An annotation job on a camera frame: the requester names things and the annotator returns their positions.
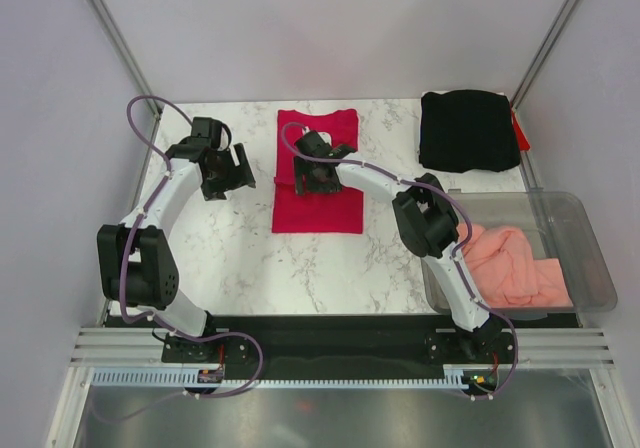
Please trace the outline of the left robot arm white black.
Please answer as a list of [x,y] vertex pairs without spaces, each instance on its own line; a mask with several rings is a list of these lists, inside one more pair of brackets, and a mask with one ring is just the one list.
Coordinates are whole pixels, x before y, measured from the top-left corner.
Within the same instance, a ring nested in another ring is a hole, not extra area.
[[120,305],[125,322],[154,321],[186,337],[185,350],[196,360],[208,361],[220,339],[206,328],[207,311],[181,291],[169,237],[194,194],[224,200],[228,192],[256,182],[244,146],[234,144],[229,127],[213,118],[194,118],[190,135],[161,156],[164,170],[137,206],[97,233],[102,290]]

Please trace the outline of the crimson red t shirt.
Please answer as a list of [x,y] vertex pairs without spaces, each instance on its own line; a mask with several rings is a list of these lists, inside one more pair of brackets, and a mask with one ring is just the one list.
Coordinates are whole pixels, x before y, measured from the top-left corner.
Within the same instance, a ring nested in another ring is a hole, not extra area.
[[[295,110],[280,110],[277,131],[285,132],[294,143],[308,128],[329,135],[330,144],[358,146],[359,117],[353,108],[325,115],[309,115]],[[345,233],[361,234],[364,226],[364,194],[344,188],[334,194],[295,193],[294,155],[276,136],[275,194],[272,217],[274,234]]]

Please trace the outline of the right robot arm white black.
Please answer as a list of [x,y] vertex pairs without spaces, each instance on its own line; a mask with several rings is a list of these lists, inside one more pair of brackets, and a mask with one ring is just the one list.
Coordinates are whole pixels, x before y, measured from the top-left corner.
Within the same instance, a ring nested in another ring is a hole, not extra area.
[[437,178],[425,174],[410,180],[395,175],[366,161],[348,145],[331,147],[313,130],[285,146],[294,153],[298,195],[353,188],[391,206],[405,248],[426,263],[445,295],[460,354],[473,362],[489,355],[501,322],[464,261],[462,247],[469,239],[458,232],[459,205],[444,193]]

